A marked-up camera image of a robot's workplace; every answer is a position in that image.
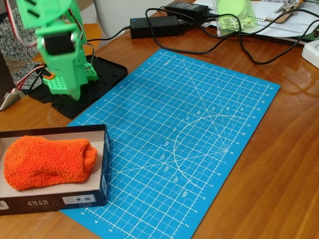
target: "blue cutting mat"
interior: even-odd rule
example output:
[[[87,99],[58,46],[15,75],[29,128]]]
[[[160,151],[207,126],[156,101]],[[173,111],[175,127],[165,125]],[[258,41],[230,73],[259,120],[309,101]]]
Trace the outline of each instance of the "blue cutting mat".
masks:
[[[63,213],[108,239],[191,238],[278,89],[159,50],[70,124],[108,126],[108,203]]]

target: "wooden desk surface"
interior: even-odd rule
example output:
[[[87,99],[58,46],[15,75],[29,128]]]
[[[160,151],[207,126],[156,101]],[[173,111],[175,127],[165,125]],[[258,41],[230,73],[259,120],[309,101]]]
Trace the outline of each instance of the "wooden desk surface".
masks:
[[[160,40],[170,47],[205,50],[217,42],[200,30]],[[258,60],[268,60],[290,43],[245,38]],[[129,72],[158,50],[152,39],[130,34],[98,51]],[[226,40],[205,55],[189,55],[281,85],[224,186],[197,229],[195,239],[319,238],[319,70],[296,47],[269,65],[255,65],[238,39]],[[67,125],[49,104],[25,97],[0,113],[0,130]],[[97,238],[60,212],[0,217],[5,239]]]

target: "open box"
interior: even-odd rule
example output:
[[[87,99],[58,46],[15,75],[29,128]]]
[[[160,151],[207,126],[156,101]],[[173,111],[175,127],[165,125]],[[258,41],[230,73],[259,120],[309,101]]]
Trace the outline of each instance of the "open box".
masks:
[[[22,136],[42,136],[49,140],[88,139],[98,151],[97,162],[83,183],[69,183],[17,191],[3,175],[4,155]],[[109,136],[106,125],[86,125],[0,132],[0,215],[60,209],[97,207],[106,204]]]

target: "fuzzy orange sock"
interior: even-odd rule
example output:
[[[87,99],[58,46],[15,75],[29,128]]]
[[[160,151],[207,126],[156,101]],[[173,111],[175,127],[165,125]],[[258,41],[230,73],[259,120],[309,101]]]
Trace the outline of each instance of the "fuzzy orange sock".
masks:
[[[16,190],[86,180],[97,158],[87,139],[51,141],[24,136],[8,148],[4,177]]]

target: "power adapter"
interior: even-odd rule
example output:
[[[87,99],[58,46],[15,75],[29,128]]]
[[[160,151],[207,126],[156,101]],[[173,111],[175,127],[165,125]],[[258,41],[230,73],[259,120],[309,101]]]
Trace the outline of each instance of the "power adapter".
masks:
[[[211,14],[209,13],[209,7],[204,5],[199,5],[199,4],[175,1],[175,2],[172,2],[170,5],[165,6],[165,9],[167,11],[174,11],[177,13],[185,14],[195,19],[196,21],[202,21],[208,17],[211,17],[210,16]],[[189,20],[189,18],[185,16],[181,16],[179,14],[175,14],[172,12],[168,12],[167,15],[168,16],[176,15],[178,19]]]
[[[176,16],[149,17],[155,37],[178,36],[183,31],[183,26],[188,22],[179,22]],[[146,17],[131,18],[131,38],[153,37],[150,24]]]

